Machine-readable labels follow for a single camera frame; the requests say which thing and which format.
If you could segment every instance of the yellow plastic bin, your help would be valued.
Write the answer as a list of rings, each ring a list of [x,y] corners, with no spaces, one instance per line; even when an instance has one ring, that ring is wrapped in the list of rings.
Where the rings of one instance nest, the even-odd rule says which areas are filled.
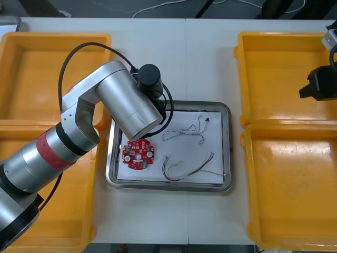
[[[60,121],[57,82],[69,52],[85,42],[111,45],[108,34],[7,33],[0,43],[0,125],[55,125]],[[106,63],[112,53],[88,46],[70,60],[63,95],[78,81]],[[93,124],[102,129],[107,119],[96,105]]]
[[[0,160],[5,160],[50,126],[0,126]],[[94,237],[93,192],[97,158],[103,145],[64,172],[61,183],[37,221],[5,252],[82,252]],[[55,182],[39,192],[46,199]]]
[[[241,124],[337,124],[337,101],[301,99],[309,73],[329,64],[323,33],[242,32],[234,49]]]
[[[241,136],[249,236],[262,249],[337,250],[337,126],[250,124]]]

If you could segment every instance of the metal tray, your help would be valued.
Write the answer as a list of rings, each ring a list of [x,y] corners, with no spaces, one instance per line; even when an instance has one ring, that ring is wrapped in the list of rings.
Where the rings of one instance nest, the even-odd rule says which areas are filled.
[[[222,116],[222,148],[223,148],[223,172],[222,184],[211,183],[184,183],[184,182],[160,182],[120,180],[118,175],[118,160],[120,157],[122,130],[115,122],[111,125],[108,144],[108,156],[106,164],[106,179],[115,188],[170,190],[170,191],[198,191],[198,192],[223,192],[229,190],[233,181],[233,145],[231,111],[223,103],[174,101],[174,111],[189,112],[221,112]]]

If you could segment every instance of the table surface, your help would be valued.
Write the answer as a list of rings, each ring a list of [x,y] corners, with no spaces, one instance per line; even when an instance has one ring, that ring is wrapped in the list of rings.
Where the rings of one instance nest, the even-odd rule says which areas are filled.
[[[249,221],[239,75],[233,48],[241,31],[325,32],[332,21],[23,18],[31,32],[109,33],[135,66],[158,66],[175,100],[218,101],[232,112],[234,185],[227,193],[121,190],[99,169],[93,242],[254,244]]]

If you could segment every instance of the red band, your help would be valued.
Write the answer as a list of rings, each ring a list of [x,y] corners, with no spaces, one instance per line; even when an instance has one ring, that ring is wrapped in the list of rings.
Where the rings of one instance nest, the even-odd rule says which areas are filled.
[[[47,142],[47,132],[44,132],[36,139],[36,147],[41,157],[54,169],[64,171],[75,162],[67,162],[54,153]]]

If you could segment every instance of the circuit board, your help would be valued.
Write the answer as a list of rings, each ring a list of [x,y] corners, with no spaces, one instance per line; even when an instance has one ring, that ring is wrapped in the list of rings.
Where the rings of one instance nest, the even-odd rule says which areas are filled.
[[[145,139],[128,141],[122,154],[123,163],[133,170],[144,170],[148,164],[153,164],[154,148]]]

